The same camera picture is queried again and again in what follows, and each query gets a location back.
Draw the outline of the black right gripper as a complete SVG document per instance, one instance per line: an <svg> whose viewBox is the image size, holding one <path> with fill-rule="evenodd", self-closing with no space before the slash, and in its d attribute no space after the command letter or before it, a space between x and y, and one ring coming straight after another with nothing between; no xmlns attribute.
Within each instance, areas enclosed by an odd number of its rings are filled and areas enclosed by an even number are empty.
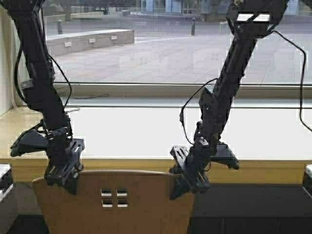
<svg viewBox="0 0 312 234"><path fill-rule="evenodd" d="M205 175L205 167L209 164L211 149L208 142L200 137L189 149L174 145L170 150L175 165L170 169L173 187L170 200L176 200L185 194L205 193L210 188L210 182Z"/></svg>

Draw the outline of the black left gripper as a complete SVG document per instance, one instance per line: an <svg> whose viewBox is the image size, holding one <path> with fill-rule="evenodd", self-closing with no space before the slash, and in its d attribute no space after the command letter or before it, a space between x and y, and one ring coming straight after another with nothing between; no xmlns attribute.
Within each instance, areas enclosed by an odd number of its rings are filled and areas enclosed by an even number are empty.
<svg viewBox="0 0 312 234"><path fill-rule="evenodd" d="M58 185L69 194L77 194L79 172L84 168L80 161L85 149L84 140L73 138L71 129L62 127L47 132L46 153L49 158L44 178L48 185Z"/></svg>

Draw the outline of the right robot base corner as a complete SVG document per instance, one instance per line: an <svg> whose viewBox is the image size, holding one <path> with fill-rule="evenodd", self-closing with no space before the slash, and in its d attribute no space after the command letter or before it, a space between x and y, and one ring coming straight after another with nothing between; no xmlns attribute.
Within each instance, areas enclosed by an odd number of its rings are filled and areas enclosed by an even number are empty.
<svg viewBox="0 0 312 234"><path fill-rule="evenodd" d="M307 164L305 166L302 187L309 196L312 196L312 165L311 164Z"/></svg>

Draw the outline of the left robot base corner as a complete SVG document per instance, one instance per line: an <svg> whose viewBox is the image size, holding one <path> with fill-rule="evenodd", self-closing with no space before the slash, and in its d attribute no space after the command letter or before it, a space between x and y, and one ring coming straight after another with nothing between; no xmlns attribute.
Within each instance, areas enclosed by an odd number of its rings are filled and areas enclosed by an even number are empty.
<svg viewBox="0 0 312 234"><path fill-rule="evenodd" d="M12 167L10 164L0 164L0 201L2 202L14 187Z"/></svg>

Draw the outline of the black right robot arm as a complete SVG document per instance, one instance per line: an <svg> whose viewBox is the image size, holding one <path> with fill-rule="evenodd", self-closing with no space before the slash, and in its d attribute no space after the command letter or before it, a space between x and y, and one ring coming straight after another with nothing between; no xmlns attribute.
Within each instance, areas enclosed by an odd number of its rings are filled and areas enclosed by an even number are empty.
<svg viewBox="0 0 312 234"><path fill-rule="evenodd" d="M234 38L219 77L213 79L214 86L205 83L200 88L201 120L196 124L194 142L190 148L175 145L170 151L175 165L169 171L178 175L171 200L189 192L206 193L211 186L206 167L212 162L239 169L237 157L221 142L221 135L257 41L281 22L287 7L286 0L231 1L226 20Z"/></svg>

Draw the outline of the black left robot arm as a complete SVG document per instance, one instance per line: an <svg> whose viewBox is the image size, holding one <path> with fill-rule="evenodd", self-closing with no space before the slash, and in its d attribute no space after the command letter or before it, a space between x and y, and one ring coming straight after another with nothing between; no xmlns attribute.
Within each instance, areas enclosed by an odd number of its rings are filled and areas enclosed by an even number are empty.
<svg viewBox="0 0 312 234"><path fill-rule="evenodd" d="M11 156L45 151L47 185L58 185L76 195L84 140L73 137L71 120L53 83L55 72L39 19L42 0L4 0L1 5L13 20L25 56L29 80L21 83L24 102L40 112L42 120L23 132L10 147Z"/></svg>

